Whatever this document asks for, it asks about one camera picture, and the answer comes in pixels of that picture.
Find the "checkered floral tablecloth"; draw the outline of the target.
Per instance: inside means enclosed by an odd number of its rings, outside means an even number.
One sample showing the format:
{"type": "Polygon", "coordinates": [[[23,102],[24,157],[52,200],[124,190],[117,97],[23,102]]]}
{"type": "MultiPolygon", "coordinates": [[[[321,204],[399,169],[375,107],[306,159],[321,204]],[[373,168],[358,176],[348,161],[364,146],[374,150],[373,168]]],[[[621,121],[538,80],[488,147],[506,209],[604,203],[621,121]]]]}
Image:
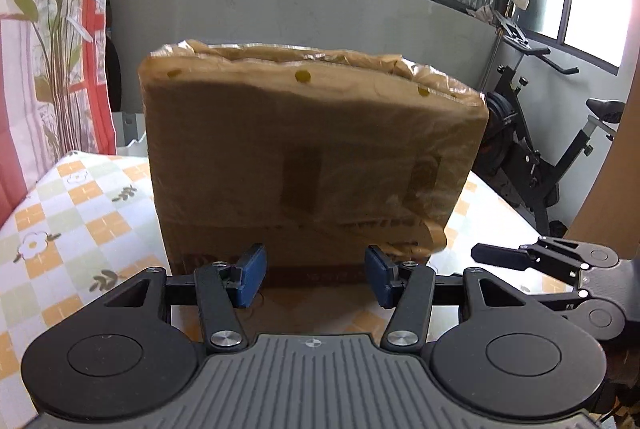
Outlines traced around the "checkered floral tablecloth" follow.
{"type": "MultiPolygon", "coordinates": [[[[477,176],[469,175],[448,220],[446,249],[428,265],[441,275],[475,265],[476,243],[516,248],[538,233],[477,176]]],[[[153,202],[148,159],[72,152],[1,228],[1,428],[35,416],[20,363],[41,333],[147,267],[169,264],[153,202]]],[[[239,311],[246,334],[370,333],[392,311],[367,285],[263,288],[239,311]]]]}

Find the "brown cardboard box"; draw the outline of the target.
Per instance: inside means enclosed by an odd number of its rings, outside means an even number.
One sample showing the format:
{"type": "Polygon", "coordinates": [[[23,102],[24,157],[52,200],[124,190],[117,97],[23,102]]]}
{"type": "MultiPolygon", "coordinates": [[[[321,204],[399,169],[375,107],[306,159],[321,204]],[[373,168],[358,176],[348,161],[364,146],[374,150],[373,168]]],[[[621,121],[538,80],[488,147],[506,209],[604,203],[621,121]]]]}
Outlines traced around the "brown cardboard box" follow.
{"type": "Polygon", "coordinates": [[[488,122],[480,93],[398,54],[186,40],[138,75],[176,274],[254,244],[271,286],[359,282],[371,245],[425,260],[488,122]]]}

